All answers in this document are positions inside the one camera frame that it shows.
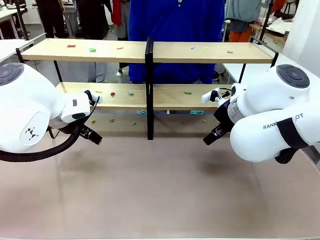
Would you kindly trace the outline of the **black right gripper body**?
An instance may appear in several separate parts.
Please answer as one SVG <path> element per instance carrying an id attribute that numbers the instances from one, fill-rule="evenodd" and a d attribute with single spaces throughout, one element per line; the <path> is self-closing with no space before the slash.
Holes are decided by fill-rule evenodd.
<path id="1" fill-rule="evenodd" d="M 217 110 L 214 112 L 214 117 L 219 122 L 219 124 L 214 128 L 215 131 L 231 131 L 235 125 L 228 115 L 228 107 L 230 100 L 227 100 L 222 105 L 220 105 Z"/>

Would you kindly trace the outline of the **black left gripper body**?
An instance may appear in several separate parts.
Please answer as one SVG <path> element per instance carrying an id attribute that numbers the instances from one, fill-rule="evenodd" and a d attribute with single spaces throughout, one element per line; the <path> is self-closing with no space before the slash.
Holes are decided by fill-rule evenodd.
<path id="1" fill-rule="evenodd" d="M 88 117 L 83 117 L 75 121 L 75 134 L 79 137 L 88 137 L 88 127 L 85 125 Z"/>

